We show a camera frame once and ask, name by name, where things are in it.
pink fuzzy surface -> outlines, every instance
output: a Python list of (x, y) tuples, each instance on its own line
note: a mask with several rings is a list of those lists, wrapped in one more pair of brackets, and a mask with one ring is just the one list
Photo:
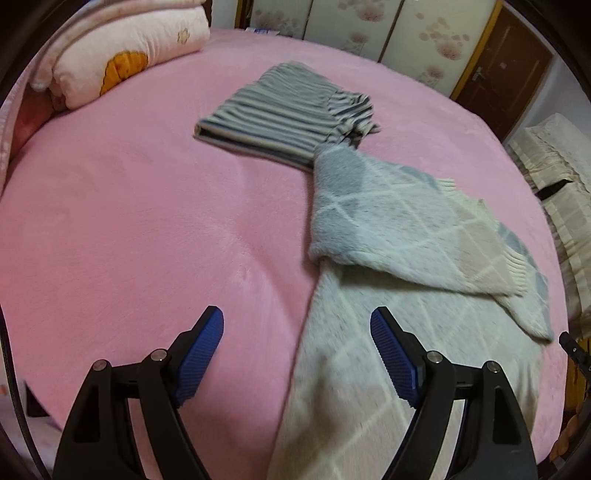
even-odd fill
[[(306, 255), (312, 179), (192, 133), (197, 119), (288, 60), (371, 95), (382, 131), (362, 151), (485, 199), (549, 278), (553, 328), (566, 330), (542, 210), (479, 118), (368, 60), (214, 31), (203, 51), (53, 119), (17, 156), (0, 200), (0, 300), (20, 375), (59, 423), (93, 361), (140, 361), (214, 304), (225, 334), (181, 414), (212, 478), (265, 477), (318, 275)], [(533, 432), (538, 459), (559, 434), (565, 376), (554, 343)]]

blue gripper pad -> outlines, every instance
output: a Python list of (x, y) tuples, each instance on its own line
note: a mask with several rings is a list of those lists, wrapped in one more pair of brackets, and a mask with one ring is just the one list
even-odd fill
[[(380, 312), (381, 309), (376, 309), (371, 314), (369, 322), (371, 336), (378, 348), (379, 355), (382, 357), (396, 393), (400, 398), (406, 400), (411, 407), (416, 408), (421, 398), (420, 390), (423, 383), (423, 371), (419, 371), (418, 362), (411, 360), (409, 353), (412, 352), (405, 351), (402, 346), (404, 339), (397, 338), (384, 315)], [(395, 326), (398, 335), (406, 335), (398, 324)]]
[(189, 349), (178, 369), (178, 388), (175, 398), (181, 406), (189, 398), (193, 398), (205, 370), (222, 339), (223, 334), (223, 313), (216, 308), (213, 314), (206, 320), (199, 336)]

striped shirt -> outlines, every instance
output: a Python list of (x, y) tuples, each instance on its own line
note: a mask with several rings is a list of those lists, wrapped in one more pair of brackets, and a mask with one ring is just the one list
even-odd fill
[(324, 142), (357, 146), (379, 131), (369, 96), (346, 92), (301, 63), (281, 63), (195, 126), (195, 138), (228, 150), (313, 168)]

metal screw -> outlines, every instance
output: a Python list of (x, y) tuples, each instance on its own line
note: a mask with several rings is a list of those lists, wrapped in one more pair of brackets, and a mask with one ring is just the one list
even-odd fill
[(430, 352), (427, 352), (427, 360), (434, 364), (438, 364), (443, 360), (443, 355), (435, 350), (431, 350)]
[(167, 355), (168, 355), (168, 352), (166, 350), (164, 350), (163, 348), (159, 348), (158, 350), (154, 350), (150, 354), (150, 358), (152, 360), (154, 360), (155, 362), (161, 362), (162, 360), (164, 360), (166, 358)]
[(105, 368), (107, 368), (108, 362), (107, 360), (97, 360), (95, 363), (92, 364), (92, 369), (95, 372), (100, 372), (101, 370), (104, 370)]
[(501, 366), (492, 360), (486, 363), (486, 367), (488, 370), (490, 370), (494, 374), (497, 374), (498, 372), (501, 371)]

brown door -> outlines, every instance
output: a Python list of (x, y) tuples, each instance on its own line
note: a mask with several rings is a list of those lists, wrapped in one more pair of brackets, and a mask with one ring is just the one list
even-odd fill
[(484, 51), (456, 101), (481, 117), (503, 141), (527, 108), (552, 54), (502, 8)]

